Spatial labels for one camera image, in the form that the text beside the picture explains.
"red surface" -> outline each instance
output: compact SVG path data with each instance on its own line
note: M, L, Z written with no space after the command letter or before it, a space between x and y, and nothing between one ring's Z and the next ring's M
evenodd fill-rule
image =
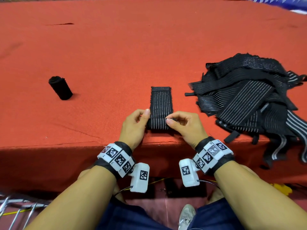
M74 25L55 25L74 23ZM150 87L172 87L174 111L199 113L185 97L206 62L236 53L280 61L307 73L307 18L278 7L229 0L77 0L0 4L0 184L62 191L104 145L118 139L123 120L149 108ZM51 76L74 96L58 98ZM307 119L306 85L288 92ZM228 133L201 113L207 132ZM300 148L270 171L258 168L268 140L240 136L229 146L238 162L270 182L307 181ZM179 135L146 133L135 157L151 176L180 176L193 151Z

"black wristband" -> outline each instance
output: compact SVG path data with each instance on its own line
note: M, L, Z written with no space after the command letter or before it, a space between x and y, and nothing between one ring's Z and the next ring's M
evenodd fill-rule
M108 162L106 162L104 159L98 158L98 160L95 161L95 163L94 163L94 166L95 165L105 167L107 170L109 170L116 177L116 180L121 178L119 173Z
M199 142L198 143L198 145L195 147L195 151L197 152L197 153L200 153L202 150L203 150L203 148L205 147L205 145L207 144L207 143L209 143L210 141L213 141L213 140L215 140L213 137L211 137L211 136L209 136L208 138L205 138L205 139L203 139L201 142Z
M215 166L213 166L212 169L209 169L208 172L206 173L209 176L214 176L214 173L224 164L226 164L229 161L234 161L235 157L229 153L225 156L223 156L221 159L219 159L219 161L217 162L217 164Z
M131 148L128 146L128 144L121 142L121 141L116 141L114 142L118 147L121 147L126 154L128 154L128 156L132 156L132 150Z

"forearm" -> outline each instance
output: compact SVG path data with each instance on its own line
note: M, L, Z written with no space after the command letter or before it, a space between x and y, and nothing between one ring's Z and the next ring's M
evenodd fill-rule
M116 178L109 170L94 166L44 209L27 230L94 229L115 185Z
M233 211L247 229L304 229L307 213L270 184L230 161L214 174Z

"person's left forearm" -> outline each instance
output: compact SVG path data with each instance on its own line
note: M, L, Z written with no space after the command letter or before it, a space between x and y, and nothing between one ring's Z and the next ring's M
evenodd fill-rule
M95 229L115 185L116 178L109 170L94 166L61 193L26 230Z

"gray sneaker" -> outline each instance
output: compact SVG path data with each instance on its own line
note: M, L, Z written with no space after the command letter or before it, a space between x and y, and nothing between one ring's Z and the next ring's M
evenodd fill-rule
M187 230L195 215L195 208L190 204L185 205L180 213L178 230Z

